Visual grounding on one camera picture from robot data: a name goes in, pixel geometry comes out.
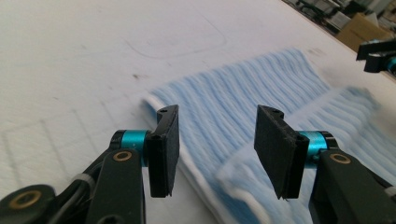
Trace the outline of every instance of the blue striped towel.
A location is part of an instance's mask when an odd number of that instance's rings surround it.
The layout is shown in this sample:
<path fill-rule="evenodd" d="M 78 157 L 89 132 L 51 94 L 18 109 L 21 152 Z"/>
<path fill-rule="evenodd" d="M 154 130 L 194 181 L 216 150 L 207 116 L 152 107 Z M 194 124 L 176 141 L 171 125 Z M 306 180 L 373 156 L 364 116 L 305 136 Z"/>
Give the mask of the blue striped towel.
<path fill-rule="evenodd" d="M 312 105 L 329 91 L 330 87 L 316 75 L 299 50 L 286 49 L 168 83 L 153 91 L 145 99 L 144 106 L 150 109 L 154 118 L 155 110 L 166 105 L 179 105 L 181 148 L 178 165 L 218 220 L 224 223 L 263 223 L 276 220 L 272 219 L 271 210 L 267 210 L 271 205 L 259 199 L 252 204 L 251 200 L 239 197 L 249 197 L 248 188 L 236 184 L 243 177 L 226 175 L 224 167 L 233 169 L 237 165 L 231 164 L 235 155 L 239 155 L 253 140 L 258 104 L 278 108 L 287 116 L 296 113 L 297 117 L 306 105 Z M 349 92 L 356 94 L 356 99 L 370 99 L 364 91 L 350 89 Z M 339 114 L 329 112 L 332 117 L 327 119 L 341 118 L 347 109 L 331 105 L 329 108 L 329 111 Z M 361 109 L 360 101 L 350 108 Z M 361 118 L 354 119 L 355 123 L 348 126 L 350 129 L 346 132 L 359 129 L 358 124 L 364 126 L 364 122 L 359 120 Z M 255 169 L 265 176 L 259 165 Z M 273 192 L 263 193 L 260 198 L 269 195 L 275 196 Z M 267 211 L 264 214 L 269 215 L 259 216 L 256 208 Z M 306 216 L 304 210 L 305 207 L 302 208 L 302 217 Z"/>

